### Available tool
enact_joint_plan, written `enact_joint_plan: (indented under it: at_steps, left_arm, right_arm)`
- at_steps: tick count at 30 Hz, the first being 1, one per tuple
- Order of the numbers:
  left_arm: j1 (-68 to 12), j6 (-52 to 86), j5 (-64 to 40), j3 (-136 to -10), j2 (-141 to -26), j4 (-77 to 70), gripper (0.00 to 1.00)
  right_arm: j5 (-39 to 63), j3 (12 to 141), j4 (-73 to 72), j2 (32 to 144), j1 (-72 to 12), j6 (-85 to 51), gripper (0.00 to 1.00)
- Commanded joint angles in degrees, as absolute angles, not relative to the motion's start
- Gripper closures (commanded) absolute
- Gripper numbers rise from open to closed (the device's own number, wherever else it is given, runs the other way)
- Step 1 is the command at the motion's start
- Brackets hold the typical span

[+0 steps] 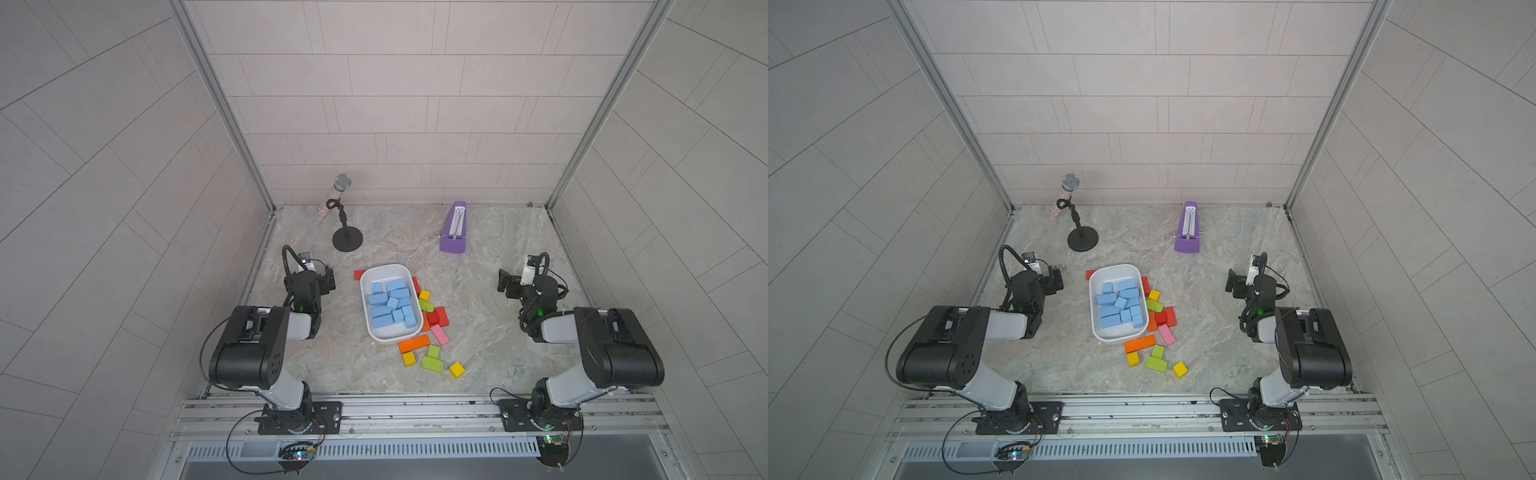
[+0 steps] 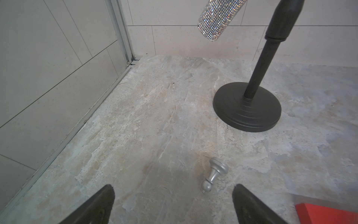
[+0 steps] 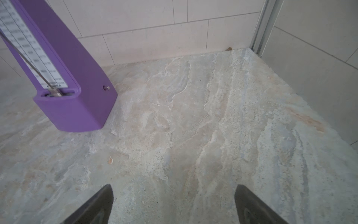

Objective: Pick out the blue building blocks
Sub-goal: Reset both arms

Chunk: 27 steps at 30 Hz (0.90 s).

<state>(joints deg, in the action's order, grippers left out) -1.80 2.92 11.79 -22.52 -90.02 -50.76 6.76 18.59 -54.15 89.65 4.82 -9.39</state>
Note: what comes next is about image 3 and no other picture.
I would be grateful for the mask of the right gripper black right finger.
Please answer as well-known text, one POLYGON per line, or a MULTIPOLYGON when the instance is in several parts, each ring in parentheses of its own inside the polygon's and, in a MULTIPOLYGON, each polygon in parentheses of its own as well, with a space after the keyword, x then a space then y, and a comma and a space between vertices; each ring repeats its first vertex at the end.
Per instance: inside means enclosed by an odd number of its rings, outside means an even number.
POLYGON ((240 224, 288 224, 245 185, 237 186, 235 205, 240 224))

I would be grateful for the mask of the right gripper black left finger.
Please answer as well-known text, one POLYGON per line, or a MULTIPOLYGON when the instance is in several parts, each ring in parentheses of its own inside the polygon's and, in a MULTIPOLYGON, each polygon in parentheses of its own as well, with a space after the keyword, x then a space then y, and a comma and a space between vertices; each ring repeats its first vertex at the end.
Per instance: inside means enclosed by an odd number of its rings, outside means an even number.
POLYGON ((113 202, 112 186, 107 184, 61 224, 107 224, 113 202))

